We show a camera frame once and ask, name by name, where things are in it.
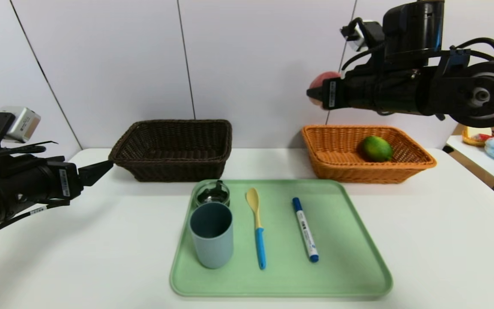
blue cup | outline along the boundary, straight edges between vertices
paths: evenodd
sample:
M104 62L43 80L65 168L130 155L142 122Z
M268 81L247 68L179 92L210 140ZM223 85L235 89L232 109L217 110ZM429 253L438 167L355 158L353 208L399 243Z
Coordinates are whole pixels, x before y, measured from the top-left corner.
M220 268L232 257L232 212L223 203L210 202L194 210L190 217L190 232L199 262L203 266Z

label on marker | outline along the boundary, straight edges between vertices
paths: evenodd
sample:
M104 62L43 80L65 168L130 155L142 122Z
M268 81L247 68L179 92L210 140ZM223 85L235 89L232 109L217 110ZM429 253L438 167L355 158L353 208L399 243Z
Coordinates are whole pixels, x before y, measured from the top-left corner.
M296 212L296 218L300 227L302 228L302 236L304 237L304 244L306 245L306 250L308 251L308 256L318 255L316 250L316 245L314 244L314 239L312 238L312 233L306 223L306 217L304 216L304 211L299 210Z

white wall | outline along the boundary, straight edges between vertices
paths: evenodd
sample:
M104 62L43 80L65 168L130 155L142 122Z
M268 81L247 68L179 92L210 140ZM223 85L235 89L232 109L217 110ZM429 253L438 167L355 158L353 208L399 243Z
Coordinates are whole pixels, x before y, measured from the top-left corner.
M198 118L231 121L234 147L300 147L327 112L306 89L339 65L353 0L180 0Z
M302 126L328 115L329 124L399 127L425 147L442 147L456 125L449 117L327 113L308 102L312 79L339 69L339 29L355 0L179 0L191 93L176 0L12 1L83 147L112 147L135 121L193 118L190 96L198 119L232 122L234 147L302 146ZM407 2L357 0L353 15L382 21ZM444 48L494 38L494 2L447 0L444 27ZM343 60L353 55L347 48Z
M12 0L83 148L194 118L176 0Z
M357 0L354 17L376 20L382 23L384 14L394 6L407 3L405 0ZM476 37L490 37L494 39L494 1L473 0L469 4L463 0L445 1L445 20L443 25L442 48L450 45L459 45ZM494 55L491 47L475 45L474 49ZM345 50L343 62L355 55L349 47ZM347 70L357 64L367 61L364 57L349 65ZM437 65L439 59L432 59L431 65ZM480 62L478 59L470 64ZM395 114L381 117L373 111L360 109L337 109L331 111L328 124L380 124L398 127L425 147L441 148L455 129L457 123L447 116L445 121L436 117L422 117L417 115Z
M0 107L26 106L41 115L31 142L53 140L47 152L38 156L64 155L80 151L67 125L8 0L0 0Z

lime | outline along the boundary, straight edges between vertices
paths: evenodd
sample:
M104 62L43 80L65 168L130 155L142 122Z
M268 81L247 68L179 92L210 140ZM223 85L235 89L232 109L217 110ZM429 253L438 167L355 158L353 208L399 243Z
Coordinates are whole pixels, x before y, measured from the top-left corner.
M363 152L373 161L386 162L392 160L394 150L392 146L378 136L368 136L362 143Z

blue spoon handle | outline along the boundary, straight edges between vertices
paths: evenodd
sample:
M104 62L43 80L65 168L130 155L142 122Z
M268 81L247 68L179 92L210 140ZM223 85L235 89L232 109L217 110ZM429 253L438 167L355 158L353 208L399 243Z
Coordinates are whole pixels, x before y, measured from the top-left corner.
M255 231L256 255L259 258L259 266L261 270L266 268L266 253L264 252L264 240L262 238L262 231L264 231L262 227L257 228Z

